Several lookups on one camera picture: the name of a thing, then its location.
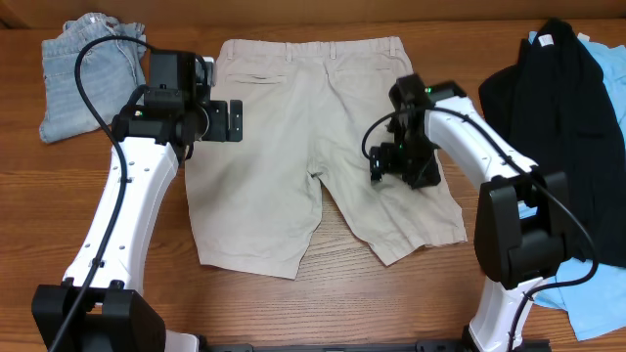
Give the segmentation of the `beige khaki shorts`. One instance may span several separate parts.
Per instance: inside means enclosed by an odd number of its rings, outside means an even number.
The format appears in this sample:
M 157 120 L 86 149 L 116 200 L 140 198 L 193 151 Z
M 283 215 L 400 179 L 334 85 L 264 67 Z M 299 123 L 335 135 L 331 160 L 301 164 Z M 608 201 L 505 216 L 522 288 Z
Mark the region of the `beige khaki shorts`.
M 373 185 L 362 147 L 412 64 L 396 36 L 343 42 L 231 39 L 216 62 L 216 100 L 243 104 L 238 143 L 198 142 L 186 193 L 203 265 L 294 279 L 329 192 L 355 237 L 385 265 L 423 246 L 463 242 L 446 183 Z

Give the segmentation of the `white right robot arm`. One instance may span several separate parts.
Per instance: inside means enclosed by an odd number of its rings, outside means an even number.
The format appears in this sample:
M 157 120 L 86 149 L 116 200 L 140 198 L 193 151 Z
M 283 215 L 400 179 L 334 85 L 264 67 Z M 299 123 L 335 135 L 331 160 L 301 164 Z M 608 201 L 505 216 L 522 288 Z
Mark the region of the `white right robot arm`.
M 543 175 L 478 114 L 453 81 L 426 86 L 415 75 L 397 79 L 389 98 L 394 136 L 371 150 L 371 177 L 400 175 L 411 188 L 438 184 L 434 159 L 445 151 L 478 190 L 474 251 L 486 276 L 478 310 L 461 338 L 427 340 L 419 351 L 548 351 L 521 331 L 533 288 L 554 275 L 571 249 L 563 173 Z

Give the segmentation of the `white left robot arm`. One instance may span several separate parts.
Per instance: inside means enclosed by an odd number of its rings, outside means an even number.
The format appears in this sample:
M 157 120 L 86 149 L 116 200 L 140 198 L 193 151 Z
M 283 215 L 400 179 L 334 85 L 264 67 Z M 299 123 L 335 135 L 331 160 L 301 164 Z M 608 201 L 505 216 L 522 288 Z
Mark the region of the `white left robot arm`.
M 168 330 L 143 297 L 146 257 L 160 205 L 195 141 L 239 142 L 244 106 L 138 104 L 114 117 L 109 176 L 86 238 L 63 280 L 41 285 L 31 312 L 50 351 L 203 351 L 203 336 Z

